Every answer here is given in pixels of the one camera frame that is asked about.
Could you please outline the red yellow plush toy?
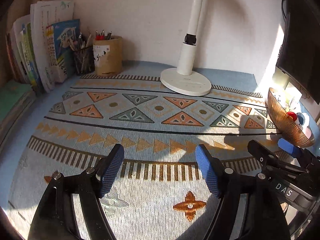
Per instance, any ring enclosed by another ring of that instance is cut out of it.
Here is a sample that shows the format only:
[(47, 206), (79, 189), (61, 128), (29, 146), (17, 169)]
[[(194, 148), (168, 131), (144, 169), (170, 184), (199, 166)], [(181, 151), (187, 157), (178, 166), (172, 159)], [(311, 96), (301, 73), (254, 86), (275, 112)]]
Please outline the red yellow plush toy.
[(287, 115), (292, 118), (301, 130), (306, 129), (310, 124), (310, 117), (307, 113), (287, 112)]

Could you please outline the brown wicker bowl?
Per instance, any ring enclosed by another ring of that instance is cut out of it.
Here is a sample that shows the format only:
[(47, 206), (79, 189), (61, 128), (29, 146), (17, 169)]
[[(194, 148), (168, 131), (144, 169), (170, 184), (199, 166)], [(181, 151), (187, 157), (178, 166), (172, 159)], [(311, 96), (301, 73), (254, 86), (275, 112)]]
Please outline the brown wicker bowl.
[(298, 125), (287, 114), (273, 95), (275, 90), (270, 87), (267, 96), (268, 113), (276, 128), (281, 132), (284, 139), (295, 146), (302, 148), (311, 147), (315, 143), (313, 134), (310, 139), (303, 133)]

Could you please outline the patterned woven table mat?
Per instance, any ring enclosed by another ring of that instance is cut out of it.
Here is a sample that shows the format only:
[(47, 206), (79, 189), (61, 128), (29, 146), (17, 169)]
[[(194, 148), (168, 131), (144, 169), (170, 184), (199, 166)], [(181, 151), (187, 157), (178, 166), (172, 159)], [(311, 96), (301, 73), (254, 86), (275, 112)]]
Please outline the patterned woven table mat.
[(253, 139), (290, 160), (253, 77), (207, 70), (212, 90), (192, 97), (163, 86), (161, 71), (146, 64), (84, 75), (33, 105), (12, 136), (21, 157), (5, 206), (23, 238), (52, 175), (79, 174), (116, 144), (125, 157), (101, 205), (117, 239), (203, 238), (218, 201), (197, 166), (199, 144), (238, 173), (260, 170), (247, 151)]

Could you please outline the white desk lamp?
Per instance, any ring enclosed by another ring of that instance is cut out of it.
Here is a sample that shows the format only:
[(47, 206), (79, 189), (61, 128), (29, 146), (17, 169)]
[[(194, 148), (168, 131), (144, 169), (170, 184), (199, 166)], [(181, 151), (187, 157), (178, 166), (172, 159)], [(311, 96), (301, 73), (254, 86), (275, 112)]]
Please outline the white desk lamp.
[(193, 0), (187, 33), (182, 43), (176, 68), (161, 72), (160, 81), (168, 89), (188, 96), (203, 96), (210, 92), (212, 84), (202, 74), (193, 71), (196, 54), (196, 34), (203, 0)]

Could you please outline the stacked green books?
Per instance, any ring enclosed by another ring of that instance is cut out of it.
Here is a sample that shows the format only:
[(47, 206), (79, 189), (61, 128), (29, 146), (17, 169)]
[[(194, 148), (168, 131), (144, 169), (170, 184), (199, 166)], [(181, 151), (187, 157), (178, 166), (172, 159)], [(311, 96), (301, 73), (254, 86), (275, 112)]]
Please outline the stacked green books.
[(35, 99), (36, 94), (29, 84), (11, 80), (1, 88), (1, 145), (17, 119)]

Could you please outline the black mesh pen holder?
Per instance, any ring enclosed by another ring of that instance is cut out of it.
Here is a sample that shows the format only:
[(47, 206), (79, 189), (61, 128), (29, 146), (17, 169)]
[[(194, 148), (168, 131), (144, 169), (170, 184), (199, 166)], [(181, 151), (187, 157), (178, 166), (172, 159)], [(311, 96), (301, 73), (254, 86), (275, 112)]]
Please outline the black mesh pen holder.
[(77, 75), (85, 75), (94, 72), (93, 38), (85, 37), (80, 33), (74, 42), (73, 57)]

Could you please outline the brown cardboard pen holder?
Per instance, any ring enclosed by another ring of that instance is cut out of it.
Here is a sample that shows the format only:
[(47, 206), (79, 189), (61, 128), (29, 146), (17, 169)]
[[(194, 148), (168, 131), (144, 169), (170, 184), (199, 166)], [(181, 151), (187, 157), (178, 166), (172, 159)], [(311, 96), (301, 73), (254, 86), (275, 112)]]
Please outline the brown cardboard pen holder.
[(113, 76), (122, 71), (123, 39), (111, 36), (110, 40), (94, 40), (93, 55), (95, 73), (98, 76)]

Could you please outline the upright green white books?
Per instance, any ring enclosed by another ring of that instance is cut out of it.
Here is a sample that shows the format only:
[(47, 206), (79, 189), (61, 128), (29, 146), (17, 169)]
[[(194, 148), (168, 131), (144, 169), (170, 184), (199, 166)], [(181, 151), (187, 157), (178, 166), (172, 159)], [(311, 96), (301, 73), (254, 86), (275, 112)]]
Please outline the upright green white books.
[(41, 94), (43, 86), (32, 48), (30, 15), (22, 16), (13, 23), (8, 33), (8, 39), (18, 77), (23, 83), (30, 84), (36, 95)]

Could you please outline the blue cover book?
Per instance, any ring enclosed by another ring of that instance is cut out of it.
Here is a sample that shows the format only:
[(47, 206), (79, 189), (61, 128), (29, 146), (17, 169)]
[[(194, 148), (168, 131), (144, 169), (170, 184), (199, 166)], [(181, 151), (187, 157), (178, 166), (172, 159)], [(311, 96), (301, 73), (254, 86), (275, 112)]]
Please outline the blue cover book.
[(80, 20), (54, 23), (46, 28), (50, 66), (56, 83), (63, 83), (75, 72), (70, 43), (80, 34)]

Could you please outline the white paper booklet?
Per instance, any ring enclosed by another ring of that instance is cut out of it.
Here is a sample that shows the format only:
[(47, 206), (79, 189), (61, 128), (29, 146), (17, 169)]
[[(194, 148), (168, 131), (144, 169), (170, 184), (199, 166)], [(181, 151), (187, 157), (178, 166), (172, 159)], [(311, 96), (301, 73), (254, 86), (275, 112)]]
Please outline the white paper booklet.
[(30, 7), (31, 38), (37, 71), (44, 90), (49, 93), (55, 88), (57, 73), (52, 66), (54, 45), (53, 25), (73, 19), (74, 2), (55, 0), (37, 2)]

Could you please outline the black wall monitor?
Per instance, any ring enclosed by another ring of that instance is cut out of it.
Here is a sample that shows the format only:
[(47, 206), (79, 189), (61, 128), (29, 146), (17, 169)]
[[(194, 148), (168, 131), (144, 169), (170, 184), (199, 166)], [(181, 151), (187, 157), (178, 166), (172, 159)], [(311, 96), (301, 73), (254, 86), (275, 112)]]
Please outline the black wall monitor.
[(285, 0), (284, 40), (276, 66), (319, 103), (319, 0)]

